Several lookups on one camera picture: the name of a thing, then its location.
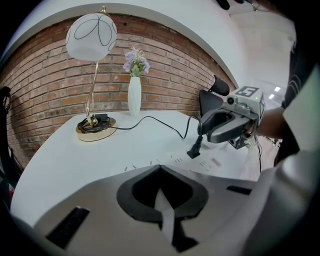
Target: brick wall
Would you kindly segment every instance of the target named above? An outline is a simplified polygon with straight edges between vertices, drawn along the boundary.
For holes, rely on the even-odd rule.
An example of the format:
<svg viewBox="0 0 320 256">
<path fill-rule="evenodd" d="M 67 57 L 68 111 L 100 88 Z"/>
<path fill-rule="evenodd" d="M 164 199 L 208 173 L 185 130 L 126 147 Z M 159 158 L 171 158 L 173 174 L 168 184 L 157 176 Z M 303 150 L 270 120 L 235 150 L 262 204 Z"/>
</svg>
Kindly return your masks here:
<svg viewBox="0 0 320 256">
<path fill-rule="evenodd" d="M 10 87 L 12 98 L 8 142 L 23 166 L 63 123 L 85 112 L 95 64 L 67 53 L 65 38 L 76 19 L 34 35 L 2 67 L 0 87 Z M 112 15 L 112 19 L 117 42 L 99 62 L 94 95 L 97 112 L 128 109 L 130 76 L 122 65 L 132 47 L 144 50 L 150 62 L 149 74 L 141 77 L 143 110 L 199 115 L 199 90 L 211 87 L 214 74 L 235 89 L 206 52 L 176 31 L 131 16 Z"/>
</svg>

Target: lamp shade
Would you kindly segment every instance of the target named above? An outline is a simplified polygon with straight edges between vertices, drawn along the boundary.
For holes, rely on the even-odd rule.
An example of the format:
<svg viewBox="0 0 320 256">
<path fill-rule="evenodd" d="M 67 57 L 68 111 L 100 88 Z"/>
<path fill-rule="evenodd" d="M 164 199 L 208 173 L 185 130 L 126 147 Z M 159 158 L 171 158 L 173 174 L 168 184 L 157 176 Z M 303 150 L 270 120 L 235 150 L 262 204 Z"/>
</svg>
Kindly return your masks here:
<svg viewBox="0 0 320 256">
<path fill-rule="evenodd" d="M 117 28 L 103 13 L 91 13 L 78 18 L 66 35 L 66 49 L 75 59 L 98 61 L 115 46 Z"/>
</svg>

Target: lamp cord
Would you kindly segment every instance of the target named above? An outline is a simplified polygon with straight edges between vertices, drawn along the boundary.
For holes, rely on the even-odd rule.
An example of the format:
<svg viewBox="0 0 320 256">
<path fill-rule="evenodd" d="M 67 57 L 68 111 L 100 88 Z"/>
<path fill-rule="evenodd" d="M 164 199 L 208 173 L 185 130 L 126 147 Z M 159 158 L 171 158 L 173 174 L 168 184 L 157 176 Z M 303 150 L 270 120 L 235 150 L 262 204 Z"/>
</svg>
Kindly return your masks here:
<svg viewBox="0 0 320 256">
<path fill-rule="evenodd" d="M 121 128 L 121 127 L 111 126 L 110 123 L 109 123 L 109 120 L 110 120 L 109 117 L 108 117 L 107 120 L 105 121 L 105 126 L 104 126 L 104 127 L 99 127 L 99 126 L 97 126 L 97 127 L 92 127 L 91 125 L 88 125 L 88 126 L 90 127 L 90 129 L 86 129 L 86 126 L 85 126 L 85 123 L 87 122 L 87 119 L 86 119 L 86 118 L 85 118 L 82 122 L 78 123 L 77 127 L 78 127 L 79 130 L 82 131 L 83 133 L 97 133 L 97 132 L 99 132 L 99 131 L 104 130 L 105 128 L 114 128 L 114 129 L 116 129 L 116 130 L 125 130 L 125 131 L 127 131 L 127 130 L 131 130 L 131 129 L 137 127 L 137 126 L 141 123 L 141 121 L 142 121 L 143 119 L 145 119 L 145 118 L 152 118 L 152 119 L 154 119 L 154 120 L 157 120 L 157 121 L 160 122 L 161 124 L 163 124 L 163 125 L 171 128 L 171 129 L 175 130 L 175 131 L 178 133 L 178 135 L 179 135 L 183 140 L 184 140 L 184 139 L 186 138 L 186 136 L 187 136 L 188 129 L 189 129 L 190 119 L 191 119 L 191 118 L 195 118 L 195 119 L 197 119 L 198 122 L 199 122 L 199 125 L 200 125 L 200 134 L 202 135 L 202 123 L 201 123 L 200 118 L 197 117 L 197 116 L 190 116 L 190 117 L 188 118 L 188 122 L 187 122 L 187 124 L 186 124 L 186 130 L 185 130 L 184 136 L 182 136 L 181 133 L 180 133 L 177 129 L 173 128 L 172 126 L 166 124 L 165 122 L 160 121 L 159 119 L 157 119 L 157 118 L 155 118 L 155 117 L 153 117 L 153 116 L 150 116 L 150 115 L 143 117 L 137 124 L 135 124 L 134 126 L 129 127 L 129 128 Z"/>
</svg>

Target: person's arm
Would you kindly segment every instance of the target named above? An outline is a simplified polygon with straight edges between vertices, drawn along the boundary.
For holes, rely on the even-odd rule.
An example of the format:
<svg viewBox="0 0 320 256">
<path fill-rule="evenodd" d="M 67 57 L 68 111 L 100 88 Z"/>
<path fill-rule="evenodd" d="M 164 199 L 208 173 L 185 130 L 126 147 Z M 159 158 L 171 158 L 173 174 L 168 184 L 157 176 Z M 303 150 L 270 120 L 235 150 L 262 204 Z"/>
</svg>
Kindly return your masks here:
<svg viewBox="0 0 320 256">
<path fill-rule="evenodd" d="M 286 125 L 283 116 L 284 111 L 282 107 L 266 110 L 256 133 L 273 139 L 282 139 Z"/>
</svg>

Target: purple flower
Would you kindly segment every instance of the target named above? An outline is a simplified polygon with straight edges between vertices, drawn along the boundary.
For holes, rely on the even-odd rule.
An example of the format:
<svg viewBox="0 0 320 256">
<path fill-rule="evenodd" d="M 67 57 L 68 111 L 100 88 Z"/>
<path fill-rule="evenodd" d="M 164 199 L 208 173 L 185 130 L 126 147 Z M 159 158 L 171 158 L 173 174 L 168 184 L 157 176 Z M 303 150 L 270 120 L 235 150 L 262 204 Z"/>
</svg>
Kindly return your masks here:
<svg viewBox="0 0 320 256">
<path fill-rule="evenodd" d="M 126 61 L 133 61 L 133 59 L 136 57 L 136 53 L 138 52 L 139 50 L 137 49 L 133 49 L 132 51 L 129 51 L 127 52 L 125 55 L 124 55 L 124 58 Z"/>
<path fill-rule="evenodd" d="M 127 72 L 131 72 L 131 68 L 134 65 L 139 67 L 139 72 L 147 74 L 149 72 L 150 65 L 147 62 L 147 59 L 143 57 L 142 50 L 132 49 L 132 51 L 127 52 L 124 55 L 126 63 L 123 65 L 123 68 Z"/>
<path fill-rule="evenodd" d="M 127 72 L 130 71 L 130 69 L 131 69 L 131 62 L 132 62 L 132 61 L 129 61 L 129 60 L 128 60 L 128 61 L 123 65 L 123 68 L 124 68 L 125 71 L 127 71 Z"/>
</svg>

